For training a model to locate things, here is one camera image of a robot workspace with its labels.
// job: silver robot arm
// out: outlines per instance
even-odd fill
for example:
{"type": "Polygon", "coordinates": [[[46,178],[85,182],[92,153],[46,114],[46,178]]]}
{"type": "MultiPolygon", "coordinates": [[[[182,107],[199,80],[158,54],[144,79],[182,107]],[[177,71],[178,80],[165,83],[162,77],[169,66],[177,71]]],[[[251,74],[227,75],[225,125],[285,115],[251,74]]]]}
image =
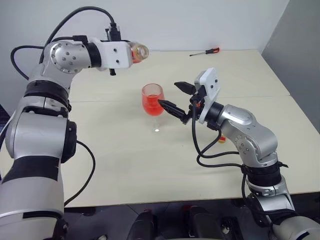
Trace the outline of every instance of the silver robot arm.
{"type": "Polygon", "coordinates": [[[216,102],[220,86],[214,68],[200,73],[194,83],[175,83],[184,93],[192,95],[188,114],[167,100],[159,100],[160,105],[184,124],[195,110],[200,123],[207,122],[210,129],[219,129],[233,142],[251,191],[246,196],[243,185],[243,199],[259,226],[271,226],[279,240],[318,240],[320,224],[295,212],[285,178],[280,173],[280,167],[286,165],[278,161],[278,141],[274,133],[259,124],[248,110],[216,102]]]}
{"type": "Polygon", "coordinates": [[[68,120],[72,79],[86,68],[129,68],[133,51],[140,53],[140,60],[148,56],[145,46],[133,45],[90,38],[45,47],[43,63],[33,70],[5,128],[6,148],[14,162],[0,184],[1,240],[54,237],[56,222],[64,214],[61,163],[76,151],[77,125],[68,120]]]}

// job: wine glass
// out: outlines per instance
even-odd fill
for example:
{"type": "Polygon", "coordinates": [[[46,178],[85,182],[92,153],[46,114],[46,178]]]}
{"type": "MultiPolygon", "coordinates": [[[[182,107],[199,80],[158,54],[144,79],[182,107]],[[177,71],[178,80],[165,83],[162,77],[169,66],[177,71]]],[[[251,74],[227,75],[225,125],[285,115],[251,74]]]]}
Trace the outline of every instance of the wine glass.
{"type": "Polygon", "coordinates": [[[156,83],[149,83],[142,88],[142,106],[144,111],[153,116],[153,130],[159,132],[159,123],[157,116],[163,111],[163,107],[160,106],[158,100],[165,100],[165,95],[162,87],[156,83]]]}

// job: table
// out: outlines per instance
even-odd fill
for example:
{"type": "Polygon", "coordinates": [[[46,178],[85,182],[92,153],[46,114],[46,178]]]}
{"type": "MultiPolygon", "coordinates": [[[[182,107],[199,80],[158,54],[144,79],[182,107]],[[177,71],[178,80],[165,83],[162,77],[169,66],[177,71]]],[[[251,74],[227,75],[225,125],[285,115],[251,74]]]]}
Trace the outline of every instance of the table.
{"type": "MultiPolygon", "coordinates": [[[[238,56],[241,51],[227,52],[230,56],[233,56],[232,53],[238,56]]],[[[165,54],[165,52],[158,53],[161,58],[165,54]]],[[[170,59],[174,59],[176,54],[184,56],[186,53],[170,52],[168,54],[171,56],[170,59]]],[[[261,74],[265,78],[263,81],[261,81],[262,78],[255,81],[250,77],[245,78],[247,74],[241,71],[239,76],[242,77],[239,77],[238,81],[244,84],[248,81],[251,84],[248,92],[245,88],[235,91],[231,87],[233,80],[230,84],[223,83],[228,80],[222,80],[222,76],[229,74],[228,68],[232,72],[232,69],[239,66],[231,64],[225,68],[225,72],[224,67],[217,68],[222,74],[219,77],[222,82],[221,94],[217,101],[223,105],[232,104],[248,109],[254,113],[262,125],[275,133],[278,138],[279,160],[289,165],[288,169],[282,167],[281,173],[286,178],[290,193],[319,191],[320,135],[288,95],[285,87],[268,69],[267,64],[262,59],[257,60],[259,59],[257,53],[244,51],[243,55],[248,59],[249,56],[256,58],[253,61],[256,62],[254,65],[256,67],[247,66],[248,69],[244,68],[243,71],[249,72],[249,69],[253,68],[256,72],[253,75],[258,75],[259,71],[268,72],[268,74],[261,74]],[[259,85],[264,87],[256,91],[259,85]],[[224,86],[238,95],[226,92],[224,86]]],[[[174,59],[172,64],[177,64],[177,59],[174,59]]],[[[161,71],[161,64],[153,68],[153,71],[149,68],[146,71],[153,72],[154,79],[157,79],[158,73],[161,76],[164,74],[161,71]]],[[[87,73],[83,71],[82,77],[79,75],[72,83],[72,93],[77,91],[82,91],[83,94],[88,93],[83,96],[79,93],[72,95],[73,103],[69,119],[77,123],[78,139],[93,151],[96,157],[96,171],[87,188],[68,206],[85,207],[240,197],[242,174],[238,168],[209,169],[197,165],[191,123],[183,125],[177,118],[165,112],[159,116],[160,131],[152,131],[151,117],[144,113],[141,106],[140,90],[147,81],[137,77],[146,73],[140,72],[143,69],[134,71],[130,68],[129,71],[132,71],[131,79],[122,80],[126,73],[121,72],[117,76],[120,79],[118,82],[110,81],[112,78],[108,77],[107,73],[97,71],[96,74],[91,75],[91,79],[86,79],[87,82],[92,81],[88,85],[84,81],[87,73]],[[105,82],[109,82],[107,85],[113,87],[107,88],[105,82]]],[[[170,81],[183,80],[176,78],[170,81]]],[[[170,81],[168,78],[159,78],[156,82],[163,86],[167,100],[178,103],[179,107],[187,110],[189,96],[171,86],[170,81]]],[[[197,138],[200,146],[212,141],[216,135],[216,132],[206,128],[205,125],[197,124],[197,138]]],[[[217,144],[211,153],[234,150],[234,145],[227,140],[226,143],[217,144]]],[[[5,151],[0,152],[0,159],[0,169],[4,175],[11,167],[12,160],[5,151]]],[[[217,164],[241,163],[237,155],[203,161],[217,164]]],[[[83,147],[78,146],[75,156],[61,168],[65,199],[72,196],[83,185],[91,167],[92,160],[89,154],[83,147]]]]}

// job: red liquid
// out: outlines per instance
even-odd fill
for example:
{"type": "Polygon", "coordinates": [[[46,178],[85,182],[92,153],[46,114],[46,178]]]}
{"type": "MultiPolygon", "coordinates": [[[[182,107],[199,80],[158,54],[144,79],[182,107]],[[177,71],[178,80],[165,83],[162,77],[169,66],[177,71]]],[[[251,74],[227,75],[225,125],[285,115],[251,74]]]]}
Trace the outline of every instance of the red liquid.
{"type": "Polygon", "coordinates": [[[163,94],[151,94],[149,96],[142,95],[142,105],[147,114],[151,116],[158,116],[164,111],[162,106],[158,103],[158,99],[164,100],[163,94]]]}

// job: small bottle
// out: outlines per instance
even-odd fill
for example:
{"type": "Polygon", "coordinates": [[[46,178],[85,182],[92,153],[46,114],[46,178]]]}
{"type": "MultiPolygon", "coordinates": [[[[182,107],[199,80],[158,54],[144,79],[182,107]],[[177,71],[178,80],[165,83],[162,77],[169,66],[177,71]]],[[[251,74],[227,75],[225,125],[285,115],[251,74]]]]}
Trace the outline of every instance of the small bottle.
{"type": "Polygon", "coordinates": [[[137,43],[137,42],[128,42],[131,46],[133,63],[140,63],[142,60],[146,59],[149,56],[149,50],[146,46],[137,43]]]}

